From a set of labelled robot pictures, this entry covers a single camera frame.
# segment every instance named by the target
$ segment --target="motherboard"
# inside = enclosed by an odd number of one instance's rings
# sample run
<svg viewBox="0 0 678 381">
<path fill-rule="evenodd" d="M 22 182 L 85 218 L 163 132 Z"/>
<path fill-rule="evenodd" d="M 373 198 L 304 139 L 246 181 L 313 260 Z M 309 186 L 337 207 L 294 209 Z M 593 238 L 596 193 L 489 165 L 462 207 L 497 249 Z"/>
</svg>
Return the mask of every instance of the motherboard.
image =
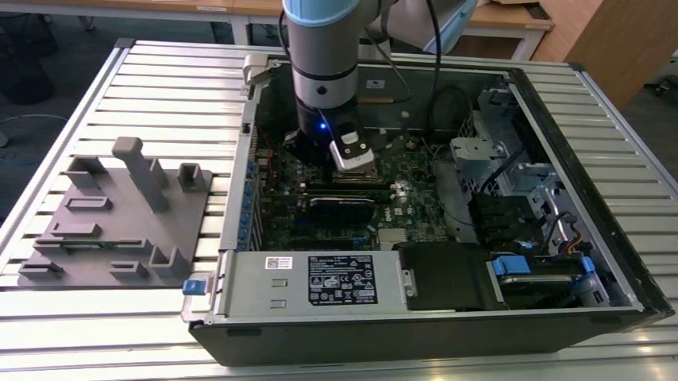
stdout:
<svg viewBox="0 0 678 381">
<path fill-rule="evenodd" d="M 350 172 L 308 167 L 259 141 L 263 250 L 390 250 L 404 241 L 449 241 L 433 151 L 402 136 Z"/>
</svg>

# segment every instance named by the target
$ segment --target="slotted metal surface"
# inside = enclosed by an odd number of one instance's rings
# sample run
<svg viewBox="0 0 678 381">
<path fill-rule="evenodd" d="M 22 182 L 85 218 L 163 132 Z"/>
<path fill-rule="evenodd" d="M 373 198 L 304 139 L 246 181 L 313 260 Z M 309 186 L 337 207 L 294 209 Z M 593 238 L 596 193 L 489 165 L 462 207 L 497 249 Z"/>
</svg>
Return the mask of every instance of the slotted metal surface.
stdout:
<svg viewBox="0 0 678 381">
<path fill-rule="evenodd" d="M 211 44 L 138 41 L 117 49 L 58 140 L 54 165 L 43 165 L 3 227 L 0 287 L 18 284 L 18 269 L 33 252 L 62 202 L 74 154 L 106 155 L 119 136 L 139 136 L 145 153 L 165 168 L 198 161 L 217 174 L 195 271 L 215 266 L 223 209 L 245 96 L 241 69 L 251 52 Z M 397 56 L 430 62 L 429 57 Z M 514 67 L 501 60 L 450 63 Z M 676 183 L 585 74 L 564 64 L 524 63 L 562 132 L 588 169 L 659 284 L 678 308 L 678 202 Z M 9 291 L 0 293 L 0 378 L 169 379 L 673 379 L 678 365 L 678 317 L 633 333 L 616 333 L 549 355 L 345 364 L 329 368 L 223 368 L 193 340 L 179 317 L 179 290 Z M 209 308 L 205 298 L 193 310 Z"/>
</svg>

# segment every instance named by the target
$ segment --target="power supply label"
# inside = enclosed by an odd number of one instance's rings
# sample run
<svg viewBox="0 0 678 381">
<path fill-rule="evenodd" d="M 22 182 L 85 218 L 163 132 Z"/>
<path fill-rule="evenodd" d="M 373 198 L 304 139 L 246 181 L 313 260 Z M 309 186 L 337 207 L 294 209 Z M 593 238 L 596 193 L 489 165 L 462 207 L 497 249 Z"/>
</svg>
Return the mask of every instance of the power supply label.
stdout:
<svg viewBox="0 0 678 381">
<path fill-rule="evenodd" d="M 310 256 L 309 302 L 314 306 L 377 304 L 373 256 Z"/>
</svg>

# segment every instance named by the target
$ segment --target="blue clip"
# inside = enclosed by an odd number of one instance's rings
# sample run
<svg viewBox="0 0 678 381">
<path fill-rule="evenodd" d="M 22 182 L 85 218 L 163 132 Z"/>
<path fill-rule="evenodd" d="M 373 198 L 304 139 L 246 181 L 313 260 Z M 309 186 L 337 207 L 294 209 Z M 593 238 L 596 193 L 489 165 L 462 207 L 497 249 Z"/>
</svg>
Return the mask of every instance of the blue clip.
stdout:
<svg viewBox="0 0 678 381">
<path fill-rule="evenodd" d="M 596 264 L 594 264 L 594 261 L 592 260 L 590 257 L 588 257 L 588 256 L 582 257 L 582 265 L 584 265 L 584 270 L 586 271 L 588 274 L 592 272 L 596 272 Z"/>
<path fill-rule="evenodd" d="M 532 274 L 525 256 L 501 256 L 492 261 L 497 276 Z"/>
<path fill-rule="evenodd" d="M 182 292 L 186 296 L 207 294 L 209 283 L 205 280 L 190 279 L 183 282 Z"/>
</svg>

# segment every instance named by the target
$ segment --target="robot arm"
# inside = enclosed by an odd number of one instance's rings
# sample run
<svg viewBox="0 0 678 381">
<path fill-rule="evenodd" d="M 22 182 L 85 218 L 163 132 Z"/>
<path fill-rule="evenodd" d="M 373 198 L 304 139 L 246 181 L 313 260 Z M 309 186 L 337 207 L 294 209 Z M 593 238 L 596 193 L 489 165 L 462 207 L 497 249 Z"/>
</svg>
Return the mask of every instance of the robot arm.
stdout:
<svg viewBox="0 0 678 381">
<path fill-rule="evenodd" d="M 438 0 L 445 50 L 460 39 L 477 0 Z M 284 0 L 304 149 L 340 171 L 374 160 L 357 116 L 358 45 L 373 24 L 385 34 L 432 50 L 436 32 L 425 0 Z M 322 165 L 324 159 L 309 160 Z"/>
</svg>

